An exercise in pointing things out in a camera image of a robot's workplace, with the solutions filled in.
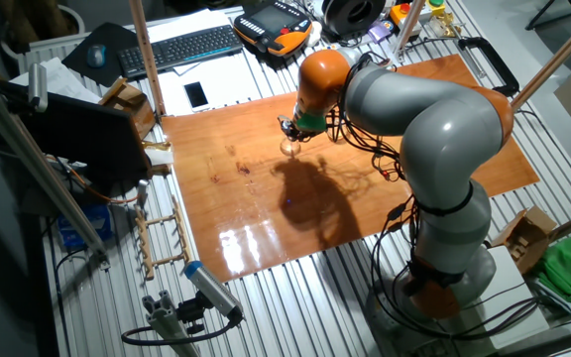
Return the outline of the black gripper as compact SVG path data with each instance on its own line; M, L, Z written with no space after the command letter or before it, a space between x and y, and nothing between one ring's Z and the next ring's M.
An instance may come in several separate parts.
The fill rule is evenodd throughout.
M321 131L303 131L298 129L295 124L291 123L291 120L284 115L279 115L278 120L282 132L292 143L306 143L321 134Z

